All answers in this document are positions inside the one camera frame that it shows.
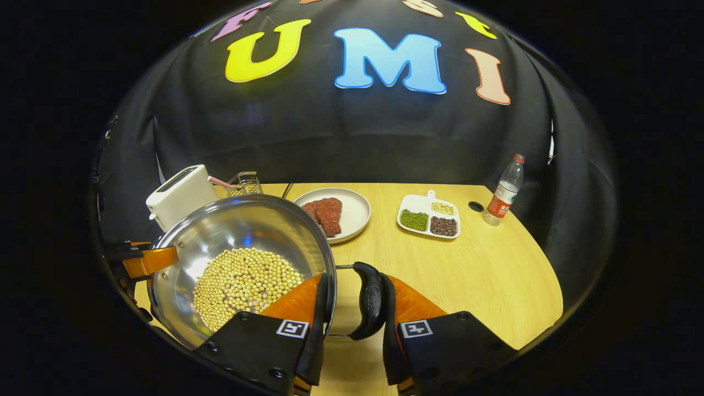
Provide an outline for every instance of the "metal basket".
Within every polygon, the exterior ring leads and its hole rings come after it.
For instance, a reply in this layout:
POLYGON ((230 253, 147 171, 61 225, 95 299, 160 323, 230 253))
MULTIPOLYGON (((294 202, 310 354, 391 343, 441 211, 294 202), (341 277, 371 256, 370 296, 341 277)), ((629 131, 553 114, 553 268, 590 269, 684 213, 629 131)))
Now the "metal basket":
POLYGON ((240 172, 230 179, 227 184, 233 185, 234 188, 226 188, 228 197, 235 195, 246 194, 263 194, 262 185, 259 183, 257 172, 240 172))

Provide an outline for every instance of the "pink striped straw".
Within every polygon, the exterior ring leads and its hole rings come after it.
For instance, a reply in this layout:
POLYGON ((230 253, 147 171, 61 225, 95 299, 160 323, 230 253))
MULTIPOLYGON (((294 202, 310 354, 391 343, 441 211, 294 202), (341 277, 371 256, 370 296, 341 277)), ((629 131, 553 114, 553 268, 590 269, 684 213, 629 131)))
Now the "pink striped straw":
POLYGON ((223 187, 225 187, 225 188, 234 188, 233 185, 229 185, 229 184, 223 182, 223 181, 220 180, 220 179, 214 178, 213 176, 208 176, 208 181, 211 182, 211 183, 213 183, 213 184, 223 186, 223 187))

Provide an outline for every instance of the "white toaster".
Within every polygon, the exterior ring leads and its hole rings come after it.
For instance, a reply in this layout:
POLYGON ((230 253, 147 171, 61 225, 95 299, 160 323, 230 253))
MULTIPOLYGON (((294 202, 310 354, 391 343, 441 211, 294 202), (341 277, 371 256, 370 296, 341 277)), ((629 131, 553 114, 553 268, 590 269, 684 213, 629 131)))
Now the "white toaster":
POLYGON ((146 199, 146 207, 151 212, 149 219, 156 220, 162 230, 168 231, 196 209, 217 200, 206 167, 195 165, 166 180, 146 199))

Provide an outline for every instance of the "plastic water bottle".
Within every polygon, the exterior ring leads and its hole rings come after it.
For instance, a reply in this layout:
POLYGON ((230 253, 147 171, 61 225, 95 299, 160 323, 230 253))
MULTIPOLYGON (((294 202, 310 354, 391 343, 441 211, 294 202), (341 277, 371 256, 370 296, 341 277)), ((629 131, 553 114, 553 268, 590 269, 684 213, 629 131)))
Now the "plastic water bottle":
POLYGON ((488 224, 498 225, 516 199, 518 190, 523 184, 523 164, 525 161, 521 154, 514 155, 513 162, 508 164, 501 175, 501 181, 498 182, 494 198, 491 199, 484 211, 484 221, 488 224))

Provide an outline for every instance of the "white plate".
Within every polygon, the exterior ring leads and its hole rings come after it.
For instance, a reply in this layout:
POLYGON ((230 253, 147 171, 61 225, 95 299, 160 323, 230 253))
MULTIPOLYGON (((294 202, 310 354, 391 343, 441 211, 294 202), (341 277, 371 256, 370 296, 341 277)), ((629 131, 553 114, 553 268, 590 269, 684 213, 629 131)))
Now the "white plate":
POLYGON ((436 237, 436 238, 446 238, 446 239, 455 239, 458 236, 460 236, 460 212, 457 210, 457 207, 455 204, 452 202, 447 202, 443 201, 442 199, 437 199, 435 198, 435 190, 428 190, 428 195, 423 196, 423 195, 417 195, 417 194, 409 194, 406 195, 403 198, 403 201, 401 201, 401 205, 398 208, 398 215, 396 217, 396 222, 398 225, 403 228, 404 230, 409 230, 413 233, 419 233, 419 234, 425 234, 425 235, 430 235, 431 237, 436 237), (447 214, 442 214, 438 213, 436 211, 433 211, 432 204, 433 202, 439 202, 441 204, 445 205, 450 205, 452 206, 452 209, 455 211, 454 216, 450 216, 447 214), (425 231, 419 231, 419 230, 414 230, 412 228, 408 228, 405 225, 401 224, 401 212, 404 209, 408 209, 409 211, 412 211, 413 213, 425 213, 428 215, 428 224, 425 228, 425 231), (448 219, 454 219, 455 222, 457 223, 457 233, 451 237, 446 237, 445 235, 437 235, 434 233, 430 232, 430 219, 435 217, 439 218, 448 218, 448 219))
POLYGON ((346 188, 321 188, 307 192, 294 200, 294 203, 303 206, 308 202, 323 198, 337 198, 342 202, 340 214, 340 233, 328 237, 330 244, 344 242, 355 237, 364 230, 372 215, 372 206, 360 193, 346 188))

